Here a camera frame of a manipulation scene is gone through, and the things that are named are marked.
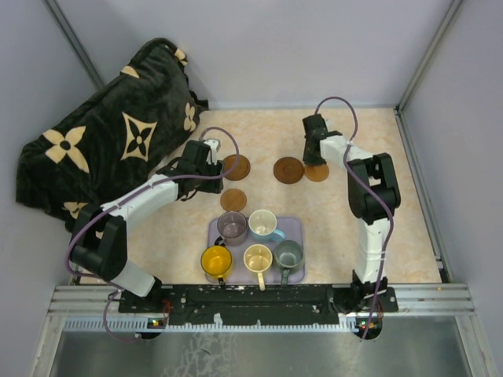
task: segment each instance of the metal floor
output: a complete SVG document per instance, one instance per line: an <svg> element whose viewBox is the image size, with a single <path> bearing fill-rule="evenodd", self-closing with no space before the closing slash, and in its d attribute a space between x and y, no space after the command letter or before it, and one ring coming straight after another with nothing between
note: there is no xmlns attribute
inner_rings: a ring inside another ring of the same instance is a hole
<svg viewBox="0 0 503 377"><path fill-rule="evenodd" d="M470 376L453 317L385 318L374 341L351 333L170 333L138 344L64 332L51 376Z"/></svg>

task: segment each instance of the metal frame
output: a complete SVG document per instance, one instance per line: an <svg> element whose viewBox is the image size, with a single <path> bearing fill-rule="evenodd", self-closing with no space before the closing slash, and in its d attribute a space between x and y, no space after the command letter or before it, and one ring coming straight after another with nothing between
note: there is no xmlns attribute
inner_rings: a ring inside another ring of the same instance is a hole
<svg viewBox="0 0 503 377"><path fill-rule="evenodd" d="M62 9L57 3L57 0L43 0L46 3L50 13L53 15L58 27L63 32L65 38L75 51L76 56L83 65L90 79L97 89L100 89L104 84L99 71L94 66L89 55L87 54L83 44L79 41L72 26L68 22ZM432 58L438 51L439 46L446 36L446 33L452 26L457 15L459 14L463 0L453 0L450 7L435 33L430 46L423 56L416 72L414 73L407 89L395 109L395 117L398 124L398 129L406 150L409 167L413 175L413 181L417 188L421 210L426 221L426 226L433 246L433 251L437 259L439 269L445 269L448 277L451 270L449 262L444 255L444 246L442 237L439 231L438 224L435 220L435 214L428 191L424 185L423 175L420 166L417 162L417 155L414 151L413 143L410 139L407 130L406 121L403 118L403 111L410 102L415 90L429 65ZM397 313L386 313L386 317L398 316L416 316L416 317L437 317L450 316L455 317L461 341L466 353L469 367L473 375L476 376L497 376L497 371L493 361L490 359L490 350L487 347L482 329L475 314L475 308L472 298L466 284L391 284L395 289L398 300L399 311ZM347 284L336 284L335 287L347 287ZM53 360L57 352L57 346L60 341L62 331L70 331L72 324L78 324L79 330L103 331L97 323L101 321L105 303L108 299L108 294L114 291L109 286L59 286L56 287L53 299L51 301L49 312L46 317L46 322L40 338L40 343L36 358L33 361L31 376L50 375ZM159 313L150 314L122 314L118 313L118 304L112 303L108 318L118 320L117 323L133 322L143 323L145 318L159 316ZM347 328L314 328L310 331L351 331L351 318L366 316L368 313L352 313L351 315L341 315L341 319L346 319ZM120 329L118 324L115 331L127 331ZM189 327L177 329L167 327L166 331L225 331L223 327L216 325L215 327ZM243 328L233 328L232 331L243 331ZM261 328L264 331L297 331L295 328Z"/></svg>
<svg viewBox="0 0 503 377"><path fill-rule="evenodd" d="M428 190L424 184L423 174L421 172L420 165L417 162L416 151L414 150L413 143L410 139L403 114L398 109L395 109L395 118L398 125L398 131L400 132L400 137L402 138L403 148L406 151L414 185L416 186L417 197L419 198L420 207L426 223L426 229L428 231L428 235L430 236L431 246L433 248L433 252L435 253L435 258L437 259L437 266L439 269L444 268L449 280L452 280L453 277L451 275L450 264L444 253L444 243L439 231L439 225L436 221L433 205L431 204L430 196L428 195Z"/></svg>
<svg viewBox="0 0 503 377"><path fill-rule="evenodd" d="M349 284L334 284L348 287ZM488 360L488 349L483 341L475 314L475 307L466 284L392 284L398 300L397 313L385 313L385 317L456 317L468 363L473 375L496 376L492 361ZM81 285L56 287L47 313L46 324L34 360L31 376L47 377L56 355L62 331L104 331L100 325L108 295L115 288L106 285ZM119 305L110 305L108 318L115 321L114 331L132 332L135 324L149 317L160 317L160 313L119 313ZM165 332L209 332L209 331L253 331L253 332L341 332L354 331L356 317L368 313L340 314L340 326L312 327L267 327L249 326L226 328L221 324L200 326L167 326Z"/></svg>
<svg viewBox="0 0 503 377"><path fill-rule="evenodd" d="M424 76L424 73L426 72L427 68L429 67L435 53L438 51L439 46L443 39L446 36L446 33L450 29L450 27L453 25L454 21L456 20L457 16L459 15L461 5L463 4L463 0L453 0L450 3L450 6L447 10L446 15L443 17L442 23L440 24L439 28L437 29L437 32L435 33L435 36L433 37L432 41L430 42L430 45L426 49L426 53L424 53L423 58L421 59L421 62L419 63L419 66L417 66L416 71L414 72L414 75L412 79L409 82L409 85L407 86L407 89L405 93L402 96L402 99L400 100L400 103L397 106L398 112L403 112L407 106L407 104L410 101L410 98L413 96L414 91L416 88L419 86L419 83L421 79Z"/></svg>
<svg viewBox="0 0 503 377"><path fill-rule="evenodd" d="M105 86L104 79L101 77L100 72L96 69L93 62L89 58L89 54L87 53L83 44L80 42L79 37L77 37L77 34L73 31L73 27L68 22L66 16L63 13L63 10L61 9L57 1L56 0L42 0L42 1L46 4L47 9L53 16L54 20L56 21L56 25L60 28L64 37L72 47L73 51L75 52L75 55L80 61L80 64L86 70L89 78L94 84L94 87L97 90L99 90L100 88Z"/></svg>

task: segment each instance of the black mounting base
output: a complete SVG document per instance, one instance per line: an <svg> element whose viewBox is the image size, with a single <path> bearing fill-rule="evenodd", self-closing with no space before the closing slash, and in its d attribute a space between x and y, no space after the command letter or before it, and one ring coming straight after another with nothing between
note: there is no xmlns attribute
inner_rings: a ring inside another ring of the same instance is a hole
<svg viewBox="0 0 503 377"><path fill-rule="evenodd" d="M351 292L349 286L331 284L271 285L265 291L247 285L164 285L157 288L156 300L123 292L119 312L161 313L169 300L172 325L213 324L217 313L224 325L338 324L338 307L346 305ZM384 312L398 311L393 288L380 296L380 305Z"/></svg>
<svg viewBox="0 0 503 377"><path fill-rule="evenodd" d="M360 339L363 339L363 334L365 333L365 327L369 326L369 330L367 331L367 335L365 335L365 340L372 340L377 338L380 335L380 332L383 330L383 321L374 318L372 323L369 324L367 322L367 318L357 318L356 325L358 327L358 332L354 334L358 336Z"/></svg>

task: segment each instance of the cable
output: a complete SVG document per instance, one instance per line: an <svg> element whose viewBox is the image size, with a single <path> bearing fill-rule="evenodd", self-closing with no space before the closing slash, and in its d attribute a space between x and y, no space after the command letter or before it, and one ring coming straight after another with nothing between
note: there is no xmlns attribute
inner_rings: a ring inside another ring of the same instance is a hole
<svg viewBox="0 0 503 377"><path fill-rule="evenodd" d="M215 180L215 179L224 178L226 175L231 174L234 171L234 169L236 169L237 164L239 163L239 158L240 158L239 147L237 145L237 142L234 139L233 135L230 134L229 131L224 130L221 127L208 127L206 130L203 131L203 133L199 137L199 140L202 141L204 139L204 135L207 134L207 132L209 132L211 130L217 130L217 131L223 132L224 134L226 134L229 137L229 139L234 144L234 148L236 149L236 160L234 161L234 164L230 167L230 169L228 169L226 172L223 172L223 173L221 173L219 175L214 175L214 176L184 174L184 175L178 175L176 177L166 177L166 178L162 178L162 179L160 179L158 181L153 182L150 186L144 186L144 187L138 189L137 191L132 192L129 196L127 196L126 198L124 198L123 200L121 200L120 202L118 202L117 205L112 206L112 207L108 208L107 210L104 210L98 216L96 216L95 218L92 218L86 225L83 226L82 229L80 229L77 232L77 234L75 235L75 237L73 237L72 240L70 241L70 244L68 245L68 249L66 250L66 253L65 253L65 256L64 256L64 267L66 268L66 270L70 274L76 275L76 276L99 277L99 276L95 276L92 273L81 273L79 271L75 271L74 269L72 269L72 267L70 266L70 254L72 253L72 250L74 249L74 247L77 244L77 242L82 238L82 236L84 234L86 234L86 232L93 225L95 225L98 221L100 221L104 216L106 216L107 214L109 214L109 213L113 212L114 210L120 208L124 204L128 203L130 200L132 200L132 199L136 198L137 196L141 195L143 192L145 192L145 191L147 191L147 190L149 190L149 189L151 189L153 187L156 187L157 185L161 185L163 183L166 183L166 182L169 182L169 181L178 180L178 179ZM111 281L109 281L107 283L109 285L112 285L113 287L117 288L117 291L115 291L113 294L111 294L108 297L108 301L107 301L107 303L105 305L105 310L103 311L103 325L105 326L106 332L108 332L108 334L110 336L112 336L114 339L119 340L121 342L132 343L132 342L138 341L140 338L126 339L126 338L122 338L120 336L117 336L117 335L113 334L112 331L110 330L110 328L108 327L108 323L107 323L108 308L112 304L113 299L123 290L123 288L120 287L120 286L118 286L117 284L114 284Z"/></svg>
<svg viewBox="0 0 503 377"><path fill-rule="evenodd" d="M383 249L381 251L381 259L380 259L380 264L379 264L379 272L377 273L376 290L374 291L374 295L372 297L372 304L370 306L370 311L369 311L368 323L370 324L370 322L372 320L372 315L376 311L377 293L379 292L380 280L383 277L384 259L386 257L387 244L389 243L390 238L391 238L391 234L393 233L393 230L395 229L395 221L393 219L393 214L391 213L391 210L386 205L386 203L364 181L362 181L358 175L356 175L356 173L353 171L353 169L351 169L351 167L347 163L347 157L348 157L349 151L351 149L351 142L353 141L354 137L356 136L356 133L358 132L358 118L356 116L356 111L354 110L353 105L350 104L349 101L345 100L342 97L335 97L335 96L334 97L326 97L323 101L321 101L318 104L318 106L316 107L316 110L314 110L314 114L317 114L319 112L319 110L320 110L321 105L324 104L328 100L338 100L338 101L344 102L347 105L347 107L351 110L351 114L353 115L354 130L353 130L353 134L351 135L351 137L347 141L346 151L344 151L344 155L343 155L344 167L346 167L346 170L350 174L350 176L352 176L352 178L361 187L363 187L363 189L365 191L367 191L371 195L371 197L374 198L379 203L379 205L382 206L382 208L384 209L384 212L386 212L387 219L390 221L390 231L387 233L387 236L386 236L386 238L384 239L384 242L383 242ZM367 326L365 328L365 330L363 331L362 339L365 339L365 337L367 336L368 332L369 332L369 326Z"/></svg>
<svg viewBox="0 0 503 377"><path fill-rule="evenodd" d="M382 322L383 317L384 317L384 311L383 311L383 306L381 305L380 301L377 302L377 309L379 310L379 314L377 315L377 319L379 322Z"/></svg>
<svg viewBox="0 0 503 377"><path fill-rule="evenodd" d="M171 301L170 300L163 300L163 302L166 302L166 305L163 308L164 327L166 327L167 326L167 319L171 315Z"/></svg>
<svg viewBox="0 0 503 377"><path fill-rule="evenodd" d="M230 134L229 131L227 130L224 130L223 128L221 127L208 127L206 130L203 131L203 133L201 134L199 140L202 141L204 139L204 135L208 132L208 131L211 131L211 130L218 130L218 131L221 131L223 132L224 134L226 134L230 140L233 142L234 144L234 148L236 149L236 160L234 161L234 164L230 167L230 169L228 169L226 172L224 173L221 173L219 175L214 175L214 176L206 176L206 175L195 175L195 174L185 174L185 175L178 175L176 177L166 177L166 178L162 178L158 181L155 181L152 183L152 186L144 186L140 189L138 189L137 191L135 192L132 192L129 196L127 196L126 198L124 198L123 200L121 200L119 203L117 203L117 205L115 206L112 206L110 208L108 208L107 210L104 210L103 212L101 212L98 216L96 216L95 218L92 218L86 225L84 225L84 227L82 229L80 229L77 234L75 235L75 237L72 238L72 240L70 241L70 244L68 245L68 249L66 250L66 253L65 253L65 256L64 256L64 267L66 268L66 270L72 274L72 275L76 275L76 276L85 276L85 277L96 277L94 274L92 273L81 273L79 271L75 271L74 269L71 268L70 266L70 254L72 253L73 249L75 248L75 245L77 244L77 242L82 238L82 236L84 234L86 234L86 232L94 225L96 224L98 221L100 221L103 217L105 217L107 214L109 214L110 212L113 212L114 210L120 208L121 206L123 206L124 204L126 204L127 202L129 202L130 200L136 198L137 196L141 195L143 192L151 189L152 187L156 187L157 185L160 185L160 184L163 184L163 183L166 183L166 182L169 182L169 181L174 181L175 179L203 179L203 180L214 180L214 179L220 179L220 178L223 178L225 177L226 175L232 173L234 171L234 169L236 169L237 167L237 164L239 163L239 147L237 146L237 143L236 143L236 140L234 139L233 135Z"/></svg>
<svg viewBox="0 0 503 377"><path fill-rule="evenodd" d="M108 297L107 305L105 305L105 310L103 310L103 326L105 326L105 331L108 332L108 334L113 337L115 340L119 340L120 342L125 342L125 343L135 343L141 340L141 338L138 335L134 335L134 338L129 339L129 338L123 338L122 336L117 336L115 335L112 330L108 327L107 323L107 312L108 308L113 302L113 299L121 292L122 290L118 289L117 291L111 293Z"/></svg>

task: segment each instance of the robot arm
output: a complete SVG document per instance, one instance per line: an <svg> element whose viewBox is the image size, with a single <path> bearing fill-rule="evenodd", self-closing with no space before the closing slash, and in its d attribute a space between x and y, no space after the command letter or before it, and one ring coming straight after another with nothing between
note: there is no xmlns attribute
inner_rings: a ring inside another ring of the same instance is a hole
<svg viewBox="0 0 503 377"><path fill-rule="evenodd" d="M191 192L220 193L222 179L203 181L183 176L215 176L222 173L223 164L217 160L220 142L216 139L187 142L182 156L175 159L175 168L168 164L133 192L103 205L87 205L79 213L73 237L101 212L116 207L81 237L70 254L70 260L101 279L146 297L160 280L127 258L127 234L137 224L159 208Z"/></svg>
<svg viewBox="0 0 503 377"><path fill-rule="evenodd" d="M321 115L303 119L306 146L303 160L308 165L322 165L332 161L345 169L343 156L347 139L337 131L329 132ZM373 155L356 145L348 152L350 168L366 183L395 214L400 205L400 191L391 157L387 153ZM380 180L372 185L370 178ZM358 262L353 273L353 284L358 286L362 298L374 294L382 258L384 239L390 230L390 222L384 209L348 174L348 199L351 212L358 219ZM380 282L380 292L386 291L385 273Z"/></svg>

